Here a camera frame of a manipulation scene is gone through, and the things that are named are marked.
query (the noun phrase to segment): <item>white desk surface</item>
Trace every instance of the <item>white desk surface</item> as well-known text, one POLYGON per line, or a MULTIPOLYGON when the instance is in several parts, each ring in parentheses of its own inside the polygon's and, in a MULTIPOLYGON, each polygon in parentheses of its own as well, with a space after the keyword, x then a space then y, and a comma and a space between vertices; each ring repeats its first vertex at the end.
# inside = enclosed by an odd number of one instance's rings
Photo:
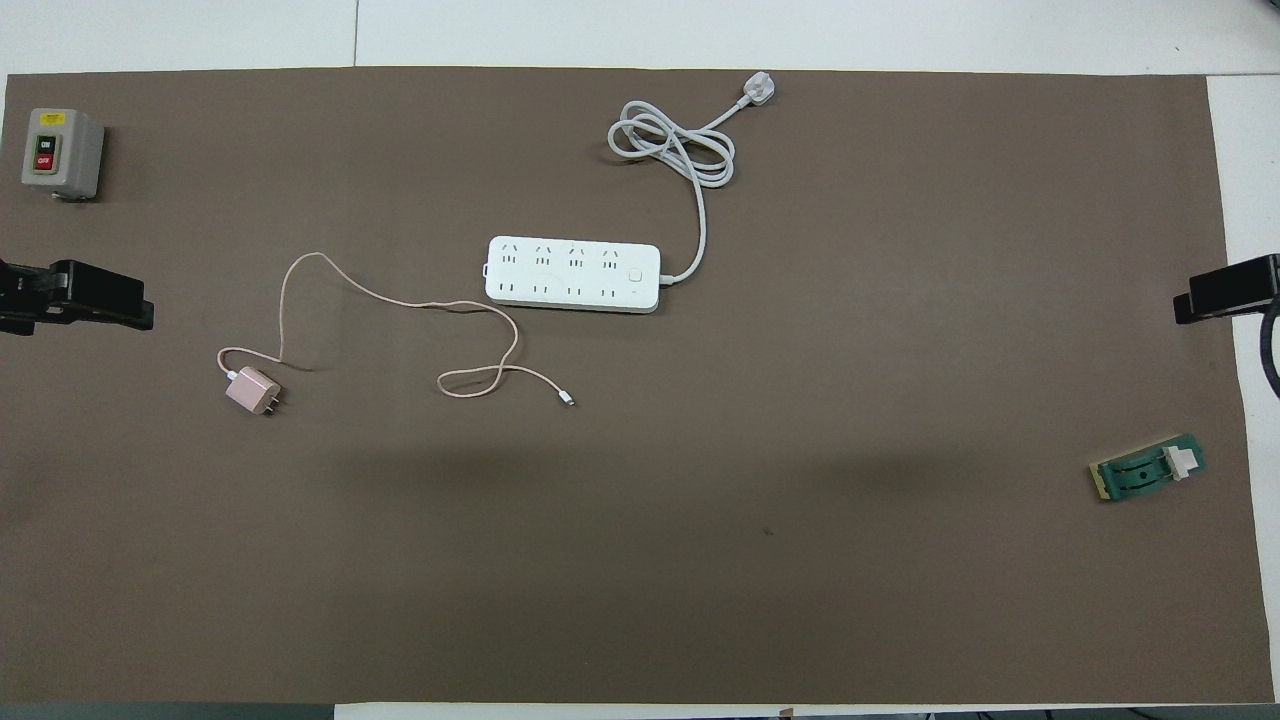
MULTIPOLYGON (((353 64, 1207 74, 1228 256, 1280 250, 1280 10, 1265 0, 0 0, 0 81, 17 73, 353 64)), ((1280 687, 1280 401, 1258 364, 1260 316, 1233 322, 1280 687)), ((397 703, 338 706, 337 717, 724 717, 780 710, 397 703)))

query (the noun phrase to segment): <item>brown paper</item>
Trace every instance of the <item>brown paper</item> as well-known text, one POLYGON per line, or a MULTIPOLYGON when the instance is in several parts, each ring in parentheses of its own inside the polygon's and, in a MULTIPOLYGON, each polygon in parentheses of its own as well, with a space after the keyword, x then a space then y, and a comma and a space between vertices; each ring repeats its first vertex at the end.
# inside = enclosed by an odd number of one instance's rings
POLYGON ((692 256, 690 186, 623 164, 632 97, 698 126, 749 73, 18 76, 3 258, 146 282, 156 327, 0 337, 9 701, 1270 702, 1225 263, 1196 77, 777 73, 722 128, 707 259, 653 315, 512 310, 495 234, 692 256), (27 113, 108 126, 101 196, 18 183, 27 113), (1103 503, 1179 432, 1207 468, 1103 503))

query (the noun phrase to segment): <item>power strip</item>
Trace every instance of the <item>power strip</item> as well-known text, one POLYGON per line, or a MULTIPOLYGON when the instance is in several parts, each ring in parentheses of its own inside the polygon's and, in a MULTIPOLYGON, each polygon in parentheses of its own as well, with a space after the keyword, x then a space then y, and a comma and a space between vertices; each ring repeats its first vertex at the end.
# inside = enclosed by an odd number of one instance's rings
POLYGON ((500 234, 489 241, 484 291, 500 305, 653 313, 659 263, 653 245, 500 234))

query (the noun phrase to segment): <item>charging cable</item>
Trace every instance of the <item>charging cable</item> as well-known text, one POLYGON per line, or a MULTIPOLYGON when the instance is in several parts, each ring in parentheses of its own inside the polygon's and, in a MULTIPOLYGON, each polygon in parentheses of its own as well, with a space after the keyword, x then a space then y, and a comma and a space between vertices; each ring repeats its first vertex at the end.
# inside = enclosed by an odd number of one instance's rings
POLYGON ((369 290, 367 287, 360 284, 355 279, 352 279, 351 275, 348 275, 342 268, 338 266, 337 263, 334 263, 324 252, 307 252, 306 255, 302 255, 301 258, 294 260, 292 265, 289 265, 289 269, 284 273, 284 281, 280 283, 280 305, 278 315, 279 331, 280 331, 280 347, 279 350, 276 350, 275 355, 268 355, 265 352, 259 352, 257 350, 251 350, 248 347, 236 347, 236 346, 224 347, 218 351, 216 356, 218 368, 221 369, 221 372, 227 375, 227 379, 232 382, 232 384, 227 388, 227 395, 232 397, 232 400, 236 400, 242 406, 244 406, 244 409, 248 410, 250 413, 259 415, 271 414, 278 402, 276 395, 280 391, 280 386, 253 368, 243 368, 239 372, 229 369, 227 366, 227 355, 230 352, 244 352, 247 355, 261 357, 262 360, 268 360, 270 363, 276 363, 280 365, 285 364, 284 363, 284 293, 289 287, 289 278, 293 275, 293 270, 297 269, 297 266, 308 258, 323 259, 339 275, 342 275, 342 279, 351 283, 356 290, 364 292, 365 295, 375 300, 381 300, 383 302, 399 305, 401 307, 435 309, 435 310, 445 310, 448 313, 488 311, 499 315, 503 320, 507 320, 507 324, 511 325, 511 334, 512 334, 511 346, 507 347, 507 351, 502 354, 502 357, 498 360, 498 363, 493 365, 480 365, 477 368, 465 368, 461 370, 449 370, 447 373, 440 373, 435 378, 435 387, 439 388, 442 393, 449 397, 458 397, 458 398, 480 397, 483 395, 489 395, 490 392, 498 388, 498 384, 502 382, 503 373, 520 372, 534 375, 535 378, 550 386, 550 388, 556 391, 556 393, 559 396, 561 401, 564 402, 564 405, 573 405, 573 397, 570 393, 564 392, 562 387, 556 384, 556 382, 548 378, 547 375, 539 373, 538 370, 525 368, 522 365, 512 365, 511 363, 507 361, 511 357, 511 355, 516 351, 516 347, 520 345, 520 327, 516 325, 516 320, 511 319, 511 315, 503 313, 502 310, 494 307, 493 305, 485 305, 484 302, 475 302, 471 300, 453 300, 448 302, 404 302, 403 300, 387 297, 385 295, 376 293, 369 290), (451 378, 461 378, 465 375, 474 375, 489 372, 493 373, 493 380, 488 384, 488 387, 477 389, 475 392, 454 392, 451 391, 444 384, 445 380, 451 378))
POLYGON ((698 129, 681 127, 644 100, 632 100, 623 105, 618 122, 609 127, 607 140, 609 149, 616 154, 628 160, 653 158, 694 183, 694 199, 698 201, 698 254, 684 273, 659 275, 659 284, 676 284, 694 274, 701 264, 703 254, 707 251, 707 205, 703 201, 703 188, 723 187, 733 177, 733 141, 716 127, 748 105, 763 105, 773 97, 774 90, 769 73, 755 73, 742 86, 742 97, 737 102, 698 129), (627 147, 618 145, 620 133, 626 140, 627 147), (696 161, 689 156, 686 145, 705 150, 719 159, 713 163, 696 161))

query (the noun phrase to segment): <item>white plug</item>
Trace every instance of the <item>white plug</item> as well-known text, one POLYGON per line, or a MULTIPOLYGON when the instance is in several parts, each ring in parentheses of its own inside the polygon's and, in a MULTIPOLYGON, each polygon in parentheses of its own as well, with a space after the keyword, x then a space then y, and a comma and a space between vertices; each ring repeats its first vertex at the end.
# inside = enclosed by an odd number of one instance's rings
POLYGON ((746 79, 742 92, 751 99, 751 105, 764 105, 764 101, 773 97, 777 85, 769 73, 760 70, 746 79))
POLYGON ((1178 447, 1176 445, 1170 445, 1162 448, 1165 455, 1165 462, 1169 464, 1169 469, 1174 471, 1175 480, 1184 480, 1190 477, 1192 470, 1199 468, 1199 461, 1196 460, 1196 454, 1185 447, 1178 447))
POLYGON ((264 375, 253 368, 241 368, 241 372, 228 370, 227 379, 232 384, 227 386, 227 397, 234 400, 255 415, 271 415, 280 402, 276 396, 280 393, 280 383, 264 375))

